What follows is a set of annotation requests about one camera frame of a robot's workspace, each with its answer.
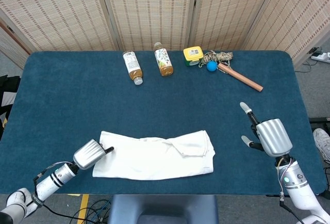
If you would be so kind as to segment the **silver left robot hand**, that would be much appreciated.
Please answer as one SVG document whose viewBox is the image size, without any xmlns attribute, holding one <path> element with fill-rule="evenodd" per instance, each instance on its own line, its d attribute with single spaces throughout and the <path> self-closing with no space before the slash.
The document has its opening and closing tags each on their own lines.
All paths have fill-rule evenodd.
<svg viewBox="0 0 330 224">
<path fill-rule="evenodd" d="M 73 162 L 79 169 L 87 170 L 113 150 L 114 147 L 104 149 L 100 143 L 91 139 L 74 153 Z"/>
</svg>

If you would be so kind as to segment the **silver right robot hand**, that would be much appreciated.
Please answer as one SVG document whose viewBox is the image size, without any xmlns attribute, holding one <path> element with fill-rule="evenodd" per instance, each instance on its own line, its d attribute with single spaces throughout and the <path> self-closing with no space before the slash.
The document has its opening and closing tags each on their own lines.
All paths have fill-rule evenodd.
<svg viewBox="0 0 330 224">
<path fill-rule="evenodd" d="M 247 136 L 242 135 L 242 141 L 250 148 L 265 152 L 270 157 L 281 157 L 289 154 L 293 145 L 280 119 L 270 119 L 259 122 L 252 109 L 240 102 L 240 107 L 249 117 L 251 129 L 260 143 L 255 143 Z"/>
</svg>

